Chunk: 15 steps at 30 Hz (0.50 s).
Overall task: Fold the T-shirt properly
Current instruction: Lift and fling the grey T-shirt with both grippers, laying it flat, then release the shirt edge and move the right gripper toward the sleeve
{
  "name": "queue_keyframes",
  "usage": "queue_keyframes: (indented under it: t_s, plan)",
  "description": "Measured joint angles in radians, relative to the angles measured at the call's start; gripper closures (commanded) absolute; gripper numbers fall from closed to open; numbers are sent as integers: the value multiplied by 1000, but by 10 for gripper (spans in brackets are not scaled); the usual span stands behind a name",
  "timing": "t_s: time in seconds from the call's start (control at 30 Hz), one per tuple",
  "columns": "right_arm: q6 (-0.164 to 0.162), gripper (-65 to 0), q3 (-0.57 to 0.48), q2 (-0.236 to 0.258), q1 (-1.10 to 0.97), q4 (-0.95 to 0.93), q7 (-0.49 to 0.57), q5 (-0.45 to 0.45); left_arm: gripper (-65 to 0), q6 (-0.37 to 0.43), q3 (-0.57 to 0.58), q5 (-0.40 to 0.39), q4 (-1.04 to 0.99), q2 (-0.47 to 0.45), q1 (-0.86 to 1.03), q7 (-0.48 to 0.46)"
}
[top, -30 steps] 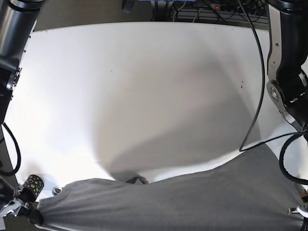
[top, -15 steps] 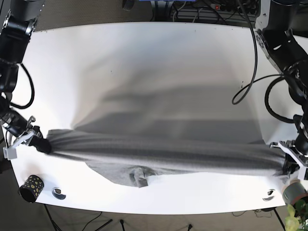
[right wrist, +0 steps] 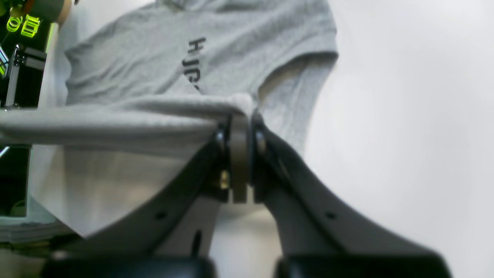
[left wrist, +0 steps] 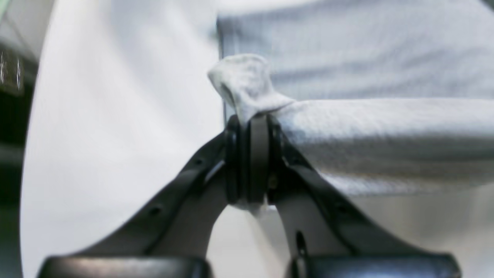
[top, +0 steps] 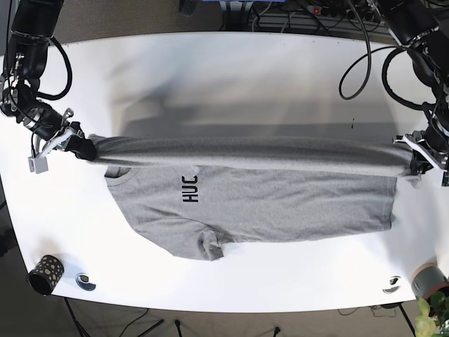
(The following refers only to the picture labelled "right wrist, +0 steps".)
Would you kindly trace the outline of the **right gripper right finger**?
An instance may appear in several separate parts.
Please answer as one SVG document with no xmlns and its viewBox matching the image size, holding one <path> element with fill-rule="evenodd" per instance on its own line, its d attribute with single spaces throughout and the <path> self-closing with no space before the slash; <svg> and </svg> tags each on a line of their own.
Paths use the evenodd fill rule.
<svg viewBox="0 0 494 278">
<path fill-rule="evenodd" d="M 361 215 L 264 124 L 253 127 L 256 199 L 273 215 L 276 278 L 450 278 L 443 258 Z"/>
</svg>

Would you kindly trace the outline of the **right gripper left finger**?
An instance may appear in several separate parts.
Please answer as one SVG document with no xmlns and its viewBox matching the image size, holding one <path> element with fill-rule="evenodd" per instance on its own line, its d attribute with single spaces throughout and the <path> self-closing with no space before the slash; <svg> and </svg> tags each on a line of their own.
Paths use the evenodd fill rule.
<svg viewBox="0 0 494 278">
<path fill-rule="evenodd" d="M 219 208 L 247 200 L 249 122 L 230 116 L 156 196 L 52 253 L 44 278 L 215 278 L 208 258 Z"/>
</svg>

